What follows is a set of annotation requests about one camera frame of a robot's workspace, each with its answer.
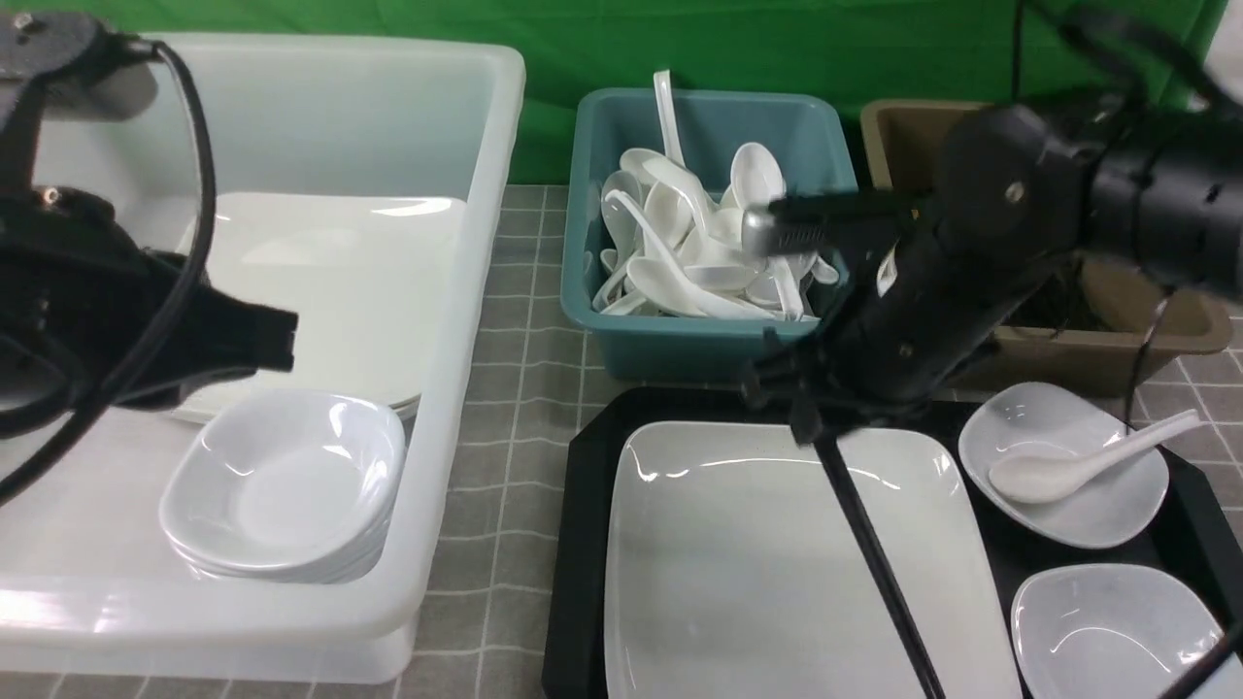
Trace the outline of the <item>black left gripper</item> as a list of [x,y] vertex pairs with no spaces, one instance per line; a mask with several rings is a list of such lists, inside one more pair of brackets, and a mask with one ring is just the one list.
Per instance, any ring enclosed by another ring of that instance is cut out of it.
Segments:
[[[2,435],[44,428],[137,345],[186,256],[145,250],[102,198],[2,199]],[[236,299],[206,276],[157,354],[112,404],[169,409],[191,393],[295,364],[297,313]]]

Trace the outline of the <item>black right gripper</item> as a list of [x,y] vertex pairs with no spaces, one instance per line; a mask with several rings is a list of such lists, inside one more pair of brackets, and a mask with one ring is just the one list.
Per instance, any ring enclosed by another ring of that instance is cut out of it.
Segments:
[[764,336],[743,372],[752,408],[782,404],[800,447],[919,410],[1040,284],[1040,260],[952,228],[906,233],[883,257],[892,282],[858,279],[839,313],[789,345]]

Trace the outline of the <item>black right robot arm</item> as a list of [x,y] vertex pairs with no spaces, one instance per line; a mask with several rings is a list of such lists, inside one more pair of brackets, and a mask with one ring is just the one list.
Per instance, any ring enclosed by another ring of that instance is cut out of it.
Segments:
[[883,425],[994,354],[994,328],[1073,257],[1167,291],[1241,300],[1241,104],[1167,32],[1093,2],[1029,2],[1108,85],[989,104],[941,143],[926,193],[791,194],[751,206],[759,257],[837,251],[838,313],[746,368],[799,444]]

